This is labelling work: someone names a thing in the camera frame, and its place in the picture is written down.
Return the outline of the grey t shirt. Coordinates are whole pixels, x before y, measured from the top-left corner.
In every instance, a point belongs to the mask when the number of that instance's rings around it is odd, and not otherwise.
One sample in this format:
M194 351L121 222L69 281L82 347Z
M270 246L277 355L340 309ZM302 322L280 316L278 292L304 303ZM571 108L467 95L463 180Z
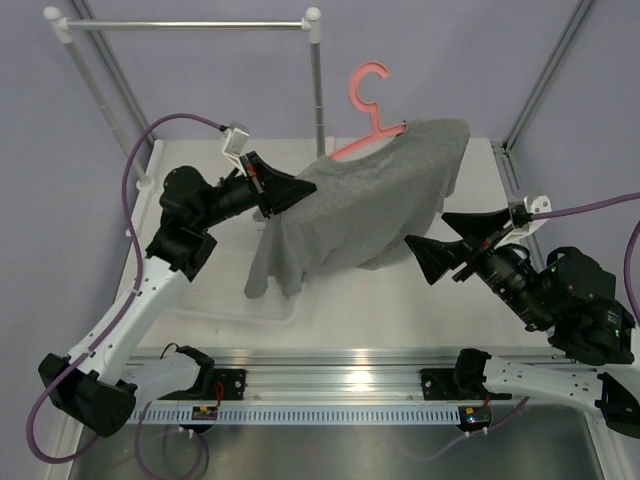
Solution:
M271 281L284 297L310 278L404 259L456 187L470 129L462 119L413 120L378 150L354 160L320 157L298 174L316 192L264 223L244 294Z

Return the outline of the pink plastic hanger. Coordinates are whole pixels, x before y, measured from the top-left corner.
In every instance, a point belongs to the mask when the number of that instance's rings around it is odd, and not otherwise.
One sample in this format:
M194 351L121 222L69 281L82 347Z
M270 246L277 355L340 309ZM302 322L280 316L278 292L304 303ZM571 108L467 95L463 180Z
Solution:
M402 135L406 130L405 122L394 126L384 127L381 123L379 103L377 101L365 101L362 98L360 94L360 84L368 75L376 75L380 79L386 79L389 77L390 72L384 64L376 61L369 61L357 67L349 79L349 100L356 110L369 116L371 125L370 131L367 135L334 150L329 155L329 158L334 161L342 160L375 142Z

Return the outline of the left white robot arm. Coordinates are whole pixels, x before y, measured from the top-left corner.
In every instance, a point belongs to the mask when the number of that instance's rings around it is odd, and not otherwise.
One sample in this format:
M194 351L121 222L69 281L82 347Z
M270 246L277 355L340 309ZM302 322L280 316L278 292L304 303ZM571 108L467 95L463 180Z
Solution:
M215 362L189 346L134 374L125 366L140 340L177 293L189 285L217 245L211 227L257 208L280 214L316 192L314 183L267 165L255 152L242 168L210 185L192 166L173 169L160 197L160 226L146 249L133 245L130 289L66 355L38 367L53 405L102 438L114 435L135 408L162 399L201 400L216 390Z

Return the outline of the white plastic basket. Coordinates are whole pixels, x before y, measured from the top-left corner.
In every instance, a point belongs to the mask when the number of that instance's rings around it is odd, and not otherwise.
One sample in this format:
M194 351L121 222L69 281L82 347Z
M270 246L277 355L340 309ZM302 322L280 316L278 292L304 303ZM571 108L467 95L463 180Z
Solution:
M189 318L234 324L286 325L294 320L297 299L285 298L274 280L252 300L244 287L264 228L246 212L210 229L214 252L196 278L167 310Z

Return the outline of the white clothes rack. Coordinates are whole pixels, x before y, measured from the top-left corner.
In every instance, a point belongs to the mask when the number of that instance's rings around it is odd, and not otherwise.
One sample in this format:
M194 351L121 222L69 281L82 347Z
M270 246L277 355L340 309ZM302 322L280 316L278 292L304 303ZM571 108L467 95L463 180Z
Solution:
M151 157L147 168L143 168L137 160L137 151L142 143L148 141L153 136L154 130L163 122L155 121L148 124L139 111L134 112L134 119L140 123L142 132L134 146L130 146L126 135L106 101L102 90L96 79L92 75L88 64L74 42L73 32L86 31L101 33L103 31L300 31L308 34L311 75L314 97L315 116L315 140L316 153L325 153L325 128L324 110L322 98L322 76L320 59L320 18L321 12L316 7L310 7L299 21L151 21L151 20L108 20L101 21L95 19L72 20L62 14L53 6L48 6L43 10L45 20L50 24L54 34L65 47L76 70L82 77L86 87L89 89L96 105L101 111L105 121L116 141L118 142L124 155L127 157L127 167L122 179L122 202L127 202L127 188L129 174L134 171L137 182L138 198L136 206L123 208L127 221L136 224L141 218L146 207L143 203L154 192L156 181L153 169L155 168L155 158Z

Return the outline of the aluminium mounting rail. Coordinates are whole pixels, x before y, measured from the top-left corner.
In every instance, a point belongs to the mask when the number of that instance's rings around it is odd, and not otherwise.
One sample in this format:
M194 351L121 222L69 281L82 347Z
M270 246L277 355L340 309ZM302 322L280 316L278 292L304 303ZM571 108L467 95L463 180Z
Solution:
M282 405L420 402L420 371L452 367L460 352L458 348L201 350L218 367L246 371L245 402Z

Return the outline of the left aluminium frame post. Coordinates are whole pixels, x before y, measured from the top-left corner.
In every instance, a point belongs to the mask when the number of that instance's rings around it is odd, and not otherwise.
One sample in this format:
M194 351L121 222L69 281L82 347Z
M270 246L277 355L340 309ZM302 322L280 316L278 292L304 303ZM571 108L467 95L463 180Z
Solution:
M69 0L68 4L74 15L80 20L94 20L94 12L88 1ZM87 30L85 36L113 85L127 116L138 132L142 133L148 127L147 117L134 95L106 36L102 31L98 30Z

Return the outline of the aluminium frame post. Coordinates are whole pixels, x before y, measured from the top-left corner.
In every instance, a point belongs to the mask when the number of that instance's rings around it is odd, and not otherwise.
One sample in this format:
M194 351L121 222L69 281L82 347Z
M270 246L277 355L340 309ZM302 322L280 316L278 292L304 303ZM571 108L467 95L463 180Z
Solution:
M94 12L88 1L69 0L68 4L74 15L80 20L94 20ZM147 117L134 95L106 36L102 31L98 30L87 30L85 36L113 85L127 116L138 132L142 133L148 127Z
M518 140L534 118L597 4L598 1L596 0L580 0L576 3L513 125L509 129L506 138L502 141L502 149L506 155L512 154Z

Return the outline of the right aluminium frame post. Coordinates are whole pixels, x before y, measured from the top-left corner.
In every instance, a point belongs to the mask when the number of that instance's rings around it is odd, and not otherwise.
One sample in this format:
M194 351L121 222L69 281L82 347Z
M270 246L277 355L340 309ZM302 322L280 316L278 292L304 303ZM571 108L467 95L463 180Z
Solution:
M580 0L576 3L513 125L509 129L506 138L502 141L502 149L506 155L512 154L518 140L534 118L597 4L598 1L596 0Z

